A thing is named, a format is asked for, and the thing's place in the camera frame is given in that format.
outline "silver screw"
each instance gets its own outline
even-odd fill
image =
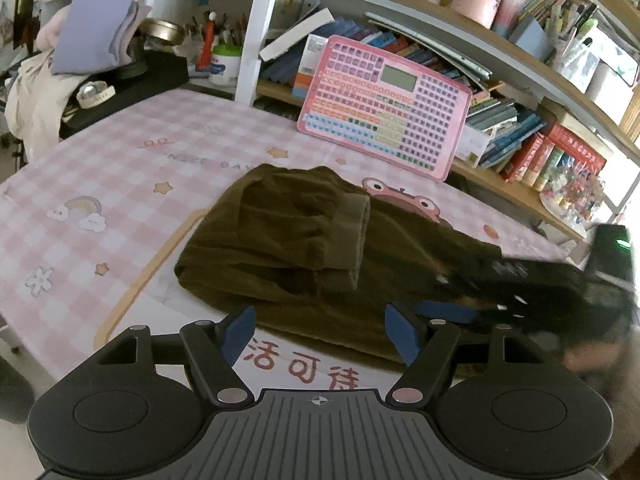
[[[402,402],[403,404],[415,404],[423,398],[422,392],[415,388],[399,388],[391,396],[395,402]]]
[[[243,402],[249,394],[240,388],[225,388],[218,392],[218,400],[225,404],[237,404]]]

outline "cartoon rainbow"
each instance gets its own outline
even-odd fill
[[[67,200],[65,206],[69,211],[82,208],[86,211],[87,215],[91,213],[98,213],[99,215],[102,213],[102,204],[92,196],[77,196],[76,198]]]

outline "metal bowl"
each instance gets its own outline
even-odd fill
[[[180,25],[175,23],[146,18],[138,27],[145,36],[156,38],[165,44],[180,45],[184,41],[186,33]]]

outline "pink electronic learning tablet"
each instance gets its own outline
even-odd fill
[[[331,36],[298,129],[443,181],[471,95],[413,61]]]

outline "cartoon frog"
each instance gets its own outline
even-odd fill
[[[376,178],[365,178],[362,181],[362,187],[371,196],[375,196],[380,200],[389,202],[390,204],[397,205],[407,211],[418,213],[418,215],[424,216],[425,218],[436,222],[436,224],[451,227],[449,222],[440,218],[440,208],[433,202],[433,200],[427,197],[410,195],[405,193],[403,188],[395,189]]]

